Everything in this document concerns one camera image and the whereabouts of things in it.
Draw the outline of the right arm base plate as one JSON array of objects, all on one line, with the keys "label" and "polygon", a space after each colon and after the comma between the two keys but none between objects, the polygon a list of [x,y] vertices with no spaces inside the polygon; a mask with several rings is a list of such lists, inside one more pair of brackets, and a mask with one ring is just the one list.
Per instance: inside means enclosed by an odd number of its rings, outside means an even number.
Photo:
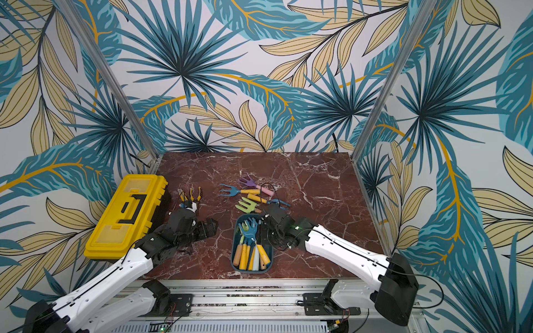
[{"label": "right arm base plate", "polygon": [[341,308],[330,298],[320,293],[303,294],[303,299],[296,302],[298,306],[304,308],[306,316],[348,316],[361,315],[358,307]]}]

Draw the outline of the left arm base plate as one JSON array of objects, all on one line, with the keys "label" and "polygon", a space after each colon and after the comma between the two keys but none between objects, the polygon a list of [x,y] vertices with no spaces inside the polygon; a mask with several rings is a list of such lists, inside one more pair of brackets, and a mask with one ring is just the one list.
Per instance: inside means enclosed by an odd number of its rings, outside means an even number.
[{"label": "left arm base plate", "polygon": [[154,308],[143,317],[155,316],[189,316],[192,308],[193,294],[170,294],[156,301]]}]

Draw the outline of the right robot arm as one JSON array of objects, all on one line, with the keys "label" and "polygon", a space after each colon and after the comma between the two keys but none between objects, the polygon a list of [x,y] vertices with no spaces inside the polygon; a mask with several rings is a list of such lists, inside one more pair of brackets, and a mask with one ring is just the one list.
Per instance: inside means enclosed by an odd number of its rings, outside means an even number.
[{"label": "right robot arm", "polygon": [[354,287],[341,280],[328,283],[326,302],[340,309],[374,309],[397,326],[407,326],[419,283],[408,260],[399,253],[391,257],[359,247],[307,218],[293,219],[275,204],[260,214],[271,244],[300,248],[351,272],[365,283]]}]

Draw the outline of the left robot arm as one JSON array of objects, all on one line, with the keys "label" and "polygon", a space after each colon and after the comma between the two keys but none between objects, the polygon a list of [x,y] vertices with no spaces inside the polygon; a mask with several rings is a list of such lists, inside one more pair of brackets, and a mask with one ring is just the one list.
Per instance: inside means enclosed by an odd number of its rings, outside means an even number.
[{"label": "left robot arm", "polygon": [[109,301],[130,283],[190,244],[214,237],[218,223],[199,221],[195,208],[179,208],[168,222],[134,243],[126,255],[83,286],[53,302],[38,301],[27,312],[22,332],[108,332],[147,314],[169,315],[177,306],[157,280],[126,298]]}]

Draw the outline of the light blue fork rake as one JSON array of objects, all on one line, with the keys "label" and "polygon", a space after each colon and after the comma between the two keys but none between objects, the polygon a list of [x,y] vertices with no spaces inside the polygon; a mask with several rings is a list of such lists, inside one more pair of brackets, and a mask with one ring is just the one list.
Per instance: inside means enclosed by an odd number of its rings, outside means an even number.
[{"label": "light blue fork rake", "polygon": [[258,271],[260,267],[260,254],[257,247],[254,248],[252,271]]}]

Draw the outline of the teal rake wooden handle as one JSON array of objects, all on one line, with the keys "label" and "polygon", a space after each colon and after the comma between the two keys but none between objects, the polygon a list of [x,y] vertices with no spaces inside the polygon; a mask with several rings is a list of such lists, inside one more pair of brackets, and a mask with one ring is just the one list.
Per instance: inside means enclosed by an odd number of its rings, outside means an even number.
[{"label": "teal rake wooden handle", "polygon": [[291,207],[290,204],[288,204],[288,203],[286,203],[286,202],[284,202],[284,201],[282,201],[282,200],[280,200],[280,199],[277,199],[277,198],[272,199],[272,200],[270,200],[270,201],[267,201],[267,203],[268,203],[268,204],[276,204],[276,205],[278,205],[279,207],[281,207],[282,209],[287,209],[287,208],[290,208],[290,207]]}]

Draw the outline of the teal claw rake yellow handle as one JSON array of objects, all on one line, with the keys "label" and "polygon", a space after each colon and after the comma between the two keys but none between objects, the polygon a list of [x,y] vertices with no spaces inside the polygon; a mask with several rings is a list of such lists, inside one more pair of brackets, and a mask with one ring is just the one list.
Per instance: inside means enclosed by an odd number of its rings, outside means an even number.
[{"label": "teal claw rake yellow handle", "polygon": [[262,243],[260,242],[260,239],[258,238],[259,226],[260,224],[258,223],[257,219],[250,218],[245,220],[245,222],[241,223],[240,231],[247,240],[249,240],[255,245],[255,248],[259,253],[258,257],[261,265],[264,267],[268,267],[271,263],[271,260],[270,257],[267,255],[265,247],[263,247]]}]

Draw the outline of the green rake wooden handle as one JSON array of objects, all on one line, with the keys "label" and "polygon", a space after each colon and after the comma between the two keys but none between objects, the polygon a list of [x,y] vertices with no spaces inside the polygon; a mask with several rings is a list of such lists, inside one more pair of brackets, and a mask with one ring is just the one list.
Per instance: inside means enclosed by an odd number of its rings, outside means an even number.
[{"label": "green rake wooden handle", "polygon": [[248,227],[245,225],[245,223],[240,223],[238,225],[238,242],[237,247],[235,248],[235,252],[233,255],[233,266],[235,268],[239,269],[239,263],[240,263],[240,257],[242,252],[242,236],[244,235],[244,232],[248,230]]}]

